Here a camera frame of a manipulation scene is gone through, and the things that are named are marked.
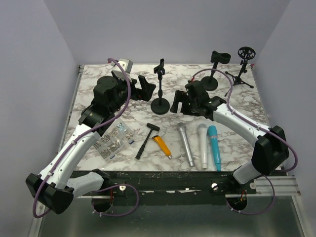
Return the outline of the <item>grey microphone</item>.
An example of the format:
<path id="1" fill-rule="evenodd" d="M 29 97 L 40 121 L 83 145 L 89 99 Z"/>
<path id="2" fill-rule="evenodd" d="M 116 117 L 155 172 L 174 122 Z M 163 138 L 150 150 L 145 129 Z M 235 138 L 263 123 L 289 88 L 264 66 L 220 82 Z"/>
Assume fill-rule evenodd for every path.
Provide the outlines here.
<path id="1" fill-rule="evenodd" d="M 194 162 L 193 162 L 193 155 L 192 155 L 192 151 L 191 151 L 191 147 L 190 147 L 190 143 L 187 137 L 187 133 L 186 133 L 186 126 L 184 123 L 180 122 L 177 124 L 177 130 L 179 132 L 181 141 L 183 143 L 184 149 L 185 149 L 185 154 L 189 163 L 190 167 L 194 166 Z"/>

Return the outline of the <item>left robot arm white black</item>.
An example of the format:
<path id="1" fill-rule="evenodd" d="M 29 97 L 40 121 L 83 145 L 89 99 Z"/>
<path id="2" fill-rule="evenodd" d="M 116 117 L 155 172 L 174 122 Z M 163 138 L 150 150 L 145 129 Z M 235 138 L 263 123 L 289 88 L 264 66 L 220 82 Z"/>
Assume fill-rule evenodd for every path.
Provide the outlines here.
<path id="1" fill-rule="evenodd" d="M 144 76 L 133 79 L 131 84 L 116 76 L 99 78 L 93 89 L 94 98 L 83 110 L 68 142 L 46 168 L 26 178 L 26 185 L 35 201 L 61 214 L 74 198 L 90 192 L 106 194 L 110 186 L 101 170 L 95 169 L 77 178 L 71 178 L 71 174 L 90 147 L 113 123 L 121 106 L 127 105 L 130 99 L 148 102 L 155 88 L 156 85 L 148 83 Z"/>

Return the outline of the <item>aluminium frame profile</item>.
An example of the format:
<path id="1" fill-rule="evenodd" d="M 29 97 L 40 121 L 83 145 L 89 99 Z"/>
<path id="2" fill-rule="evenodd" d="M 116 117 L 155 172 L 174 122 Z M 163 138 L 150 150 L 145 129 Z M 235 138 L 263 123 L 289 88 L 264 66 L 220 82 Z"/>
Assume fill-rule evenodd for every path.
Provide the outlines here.
<path id="1" fill-rule="evenodd" d="M 256 194 L 264 197 L 272 196 L 273 190 L 275 196 L 300 196 L 301 192 L 294 176 L 270 176 L 268 180 L 264 177 L 254 180 L 256 185 Z"/>

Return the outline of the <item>orange utility knife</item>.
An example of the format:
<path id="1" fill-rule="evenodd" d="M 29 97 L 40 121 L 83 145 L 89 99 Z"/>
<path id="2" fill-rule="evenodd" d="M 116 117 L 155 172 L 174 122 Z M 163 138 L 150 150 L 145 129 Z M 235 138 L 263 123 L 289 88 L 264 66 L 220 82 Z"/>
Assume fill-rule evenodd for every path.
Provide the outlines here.
<path id="1" fill-rule="evenodd" d="M 160 149 L 164 152 L 164 154 L 169 158 L 172 159 L 172 154 L 169 148 L 166 146 L 165 142 L 162 138 L 158 135 L 153 136 L 152 139 L 159 145 Z"/>

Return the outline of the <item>black hammer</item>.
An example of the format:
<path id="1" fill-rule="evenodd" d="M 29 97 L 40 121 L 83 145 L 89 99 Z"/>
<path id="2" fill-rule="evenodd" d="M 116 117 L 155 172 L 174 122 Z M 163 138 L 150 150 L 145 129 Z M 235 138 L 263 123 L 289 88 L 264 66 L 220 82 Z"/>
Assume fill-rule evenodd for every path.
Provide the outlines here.
<path id="1" fill-rule="evenodd" d="M 149 139 L 151 133 L 152 133 L 153 131 L 159 132 L 159 130 L 160 130 L 160 127 L 158 127 L 158 126 L 156 126 L 156 125 L 153 125 L 153 124 L 151 124 L 151 123 L 147 123 L 147 124 L 146 124 L 146 127 L 150 129 L 150 132 L 149 132 L 149 134 L 147 135 L 147 137 L 146 137 L 145 141 L 143 142 L 142 146 L 140 147 L 140 149 L 139 149 L 139 151 L 138 151 L 138 153 L 137 153 L 137 155 L 136 155 L 136 157 L 135 157 L 136 159 L 140 159 L 140 157 L 141 157 L 141 155 L 142 155 L 142 153 L 143 153 L 143 151 L 144 151 L 144 149 L 145 149 L 145 146 L 146 146 L 146 144 L 147 144 L 147 142 L 148 142 L 148 139 Z"/>

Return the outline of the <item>white microphone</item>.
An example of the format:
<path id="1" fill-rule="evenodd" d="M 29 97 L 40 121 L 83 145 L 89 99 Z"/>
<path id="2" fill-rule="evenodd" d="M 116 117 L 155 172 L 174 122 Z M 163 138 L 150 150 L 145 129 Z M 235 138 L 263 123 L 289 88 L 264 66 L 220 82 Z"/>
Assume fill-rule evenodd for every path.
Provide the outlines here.
<path id="1" fill-rule="evenodd" d="M 208 168 L 208 157 L 207 157 L 207 126 L 201 123 L 198 126 L 199 144 L 200 144 L 200 158 L 203 169 Z"/>

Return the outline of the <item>blue microphone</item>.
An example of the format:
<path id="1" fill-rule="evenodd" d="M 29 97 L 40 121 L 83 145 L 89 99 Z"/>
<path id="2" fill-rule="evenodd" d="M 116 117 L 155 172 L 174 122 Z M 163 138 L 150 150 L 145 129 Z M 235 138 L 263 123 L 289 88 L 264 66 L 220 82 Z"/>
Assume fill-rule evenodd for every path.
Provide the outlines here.
<path id="1" fill-rule="evenodd" d="M 211 125 L 208 128 L 208 136 L 209 136 L 210 142 L 211 142 L 214 164 L 216 166 L 217 171 L 220 172 L 221 171 L 221 157 L 220 157 L 218 133 L 217 133 L 216 126 Z"/>

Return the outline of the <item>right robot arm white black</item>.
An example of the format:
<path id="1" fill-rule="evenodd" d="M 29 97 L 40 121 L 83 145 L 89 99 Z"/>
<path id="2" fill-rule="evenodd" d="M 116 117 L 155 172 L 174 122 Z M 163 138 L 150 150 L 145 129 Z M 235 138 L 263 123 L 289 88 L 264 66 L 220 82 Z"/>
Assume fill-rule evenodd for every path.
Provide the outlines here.
<path id="1" fill-rule="evenodd" d="M 242 138 L 253 148 L 251 161 L 240 166 L 227 181 L 228 190 L 234 194 L 245 188 L 245 183 L 261 175 L 270 175 L 288 157 L 289 150 L 285 145 L 285 133 L 279 126 L 270 128 L 242 117 L 228 101 L 218 97 L 209 97 L 200 81 L 193 81 L 185 86 L 186 90 L 175 92 L 172 113 L 181 112 L 185 115 L 205 117 L 220 123 Z"/>

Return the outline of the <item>black tripod shock-mount stand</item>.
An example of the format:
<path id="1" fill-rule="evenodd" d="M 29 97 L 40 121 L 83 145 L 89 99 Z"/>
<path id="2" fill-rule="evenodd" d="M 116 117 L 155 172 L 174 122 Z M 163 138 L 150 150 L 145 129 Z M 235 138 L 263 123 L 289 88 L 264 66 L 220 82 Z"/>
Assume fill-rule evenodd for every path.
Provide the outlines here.
<path id="1" fill-rule="evenodd" d="M 254 88 L 254 86 L 252 86 L 252 85 L 248 84 L 247 82 L 243 81 L 241 79 L 241 75 L 247 73 L 246 66 L 248 64 L 248 61 L 252 60 L 255 57 L 256 52 L 255 52 L 255 50 L 253 48 L 248 47 L 248 46 L 244 46 L 244 47 L 241 47 L 238 50 L 237 54 L 242 59 L 242 61 L 240 63 L 241 69 L 239 71 L 239 74 L 237 76 L 234 76 L 234 75 L 230 74 L 227 71 L 225 71 L 225 74 L 230 75 L 232 77 L 232 79 L 233 79 L 233 86 L 246 84 L 250 88 Z"/>

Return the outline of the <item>black front mounting rail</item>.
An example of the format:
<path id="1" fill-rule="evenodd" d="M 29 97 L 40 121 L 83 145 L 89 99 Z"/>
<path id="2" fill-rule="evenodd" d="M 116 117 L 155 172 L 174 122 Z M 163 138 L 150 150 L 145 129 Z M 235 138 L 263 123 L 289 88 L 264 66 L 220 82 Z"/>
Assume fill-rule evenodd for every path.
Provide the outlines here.
<path id="1" fill-rule="evenodd" d="M 216 171 L 100 171 L 105 183 L 93 199 L 114 205 L 224 205 L 226 198 L 256 193 L 253 180 L 239 185 L 230 172 Z"/>

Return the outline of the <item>clear plastic screw box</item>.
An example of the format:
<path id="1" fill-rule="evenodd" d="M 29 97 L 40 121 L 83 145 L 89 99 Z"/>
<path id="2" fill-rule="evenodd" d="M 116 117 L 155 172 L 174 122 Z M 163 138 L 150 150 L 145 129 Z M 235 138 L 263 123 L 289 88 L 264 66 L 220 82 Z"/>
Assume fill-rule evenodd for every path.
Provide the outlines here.
<path id="1" fill-rule="evenodd" d="M 135 132 L 123 120 L 115 120 L 102 137 L 93 144 L 94 149 L 103 159 L 113 159 L 117 153 L 131 146 Z"/>

